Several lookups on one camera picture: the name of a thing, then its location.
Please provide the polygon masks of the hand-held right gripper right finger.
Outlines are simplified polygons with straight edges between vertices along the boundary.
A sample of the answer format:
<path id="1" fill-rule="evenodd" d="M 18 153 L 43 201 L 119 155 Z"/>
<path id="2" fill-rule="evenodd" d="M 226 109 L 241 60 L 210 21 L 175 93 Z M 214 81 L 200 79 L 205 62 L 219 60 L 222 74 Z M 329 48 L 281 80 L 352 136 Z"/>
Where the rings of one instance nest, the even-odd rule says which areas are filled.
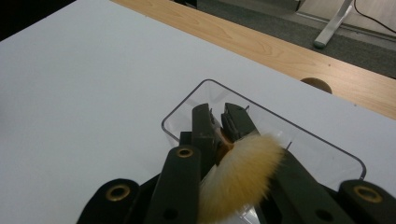
<path id="1" fill-rule="evenodd" d="M 223 131 L 232 142 L 258 132 L 247 110 L 242 106 L 226 103 L 220 117 Z"/>

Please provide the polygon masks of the clear plastic container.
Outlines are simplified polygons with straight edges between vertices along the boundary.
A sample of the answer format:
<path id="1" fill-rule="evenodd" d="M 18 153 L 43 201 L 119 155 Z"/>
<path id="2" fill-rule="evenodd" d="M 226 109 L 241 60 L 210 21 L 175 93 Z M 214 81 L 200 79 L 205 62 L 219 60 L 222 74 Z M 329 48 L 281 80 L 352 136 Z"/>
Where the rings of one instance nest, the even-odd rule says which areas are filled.
<path id="1" fill-rule="evenodd" d="M 217 224 L 353 224 L 335 195 L 342 182 L 365 177 L 359 158 L 212 79 L 202 81 L 163 119 L 173 146 L 182 132 L 191 131 L 191 111 L 205 103 L 219 126 L 226 103 L 244 107 L 258 132 L 271 134 L 287 150 L 269 198 Z"/>

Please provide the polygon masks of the tan bristle makeup brush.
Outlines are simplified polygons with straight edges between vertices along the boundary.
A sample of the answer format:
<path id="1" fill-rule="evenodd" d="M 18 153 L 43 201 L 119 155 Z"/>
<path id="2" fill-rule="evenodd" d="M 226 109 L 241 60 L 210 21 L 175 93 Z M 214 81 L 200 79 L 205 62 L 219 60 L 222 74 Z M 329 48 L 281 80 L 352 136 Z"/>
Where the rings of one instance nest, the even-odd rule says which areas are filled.
<path id="1" fill-rule="evenodd" d="M 201 182 L 199 224 L 220 222 L 258 204 L 267 196 L 284 155 L 271 134 L 253 132 L 235 141 Z"/>

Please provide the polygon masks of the wooden desk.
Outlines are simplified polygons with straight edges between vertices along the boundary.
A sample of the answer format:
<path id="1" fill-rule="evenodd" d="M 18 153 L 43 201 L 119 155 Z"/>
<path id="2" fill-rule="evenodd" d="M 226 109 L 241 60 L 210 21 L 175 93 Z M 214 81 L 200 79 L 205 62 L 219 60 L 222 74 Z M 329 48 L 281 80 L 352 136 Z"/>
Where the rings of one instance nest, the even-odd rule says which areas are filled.
<path id="1" fill-rule="evenodd" d="M 289 77 L 320 78 L 330 84 L 335 95 L 396 120 L 395 79 L 170 0 L 112 1 Z"/>

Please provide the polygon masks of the white metal stand leg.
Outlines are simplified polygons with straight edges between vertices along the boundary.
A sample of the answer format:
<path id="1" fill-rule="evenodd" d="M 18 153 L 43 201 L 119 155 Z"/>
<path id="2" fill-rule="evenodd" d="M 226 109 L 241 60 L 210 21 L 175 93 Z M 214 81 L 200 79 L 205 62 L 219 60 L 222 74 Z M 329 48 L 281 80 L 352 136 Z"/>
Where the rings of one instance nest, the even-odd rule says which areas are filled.
<path id="1" fill-rule="evenodd" d="M 352 9 L 353 0 L 345 0 L 341 7 L 338 9 L 336 14 L 330 19 L 324 29 L 320 32 L 317 38 L 314 40 L 313 45 L 317 49 L 324 49 L 337 29 L 346 19 L 347 15 Z"/>

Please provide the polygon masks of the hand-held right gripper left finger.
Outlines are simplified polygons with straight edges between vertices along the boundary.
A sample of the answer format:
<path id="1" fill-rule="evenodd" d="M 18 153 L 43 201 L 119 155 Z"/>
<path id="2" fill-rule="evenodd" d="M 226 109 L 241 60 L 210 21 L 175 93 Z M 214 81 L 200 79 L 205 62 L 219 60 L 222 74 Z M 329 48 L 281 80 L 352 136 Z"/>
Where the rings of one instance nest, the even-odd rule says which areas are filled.
<path id="1" fill-rule="evenodd" d="M 191 111 L 191 131 L 180 134 L 180 145 L 191 145 L 201 152 L 201 178 L 204 178 L 217 162 L 219 135 L 212 110 L 208 103 L 196 106 Z"/>

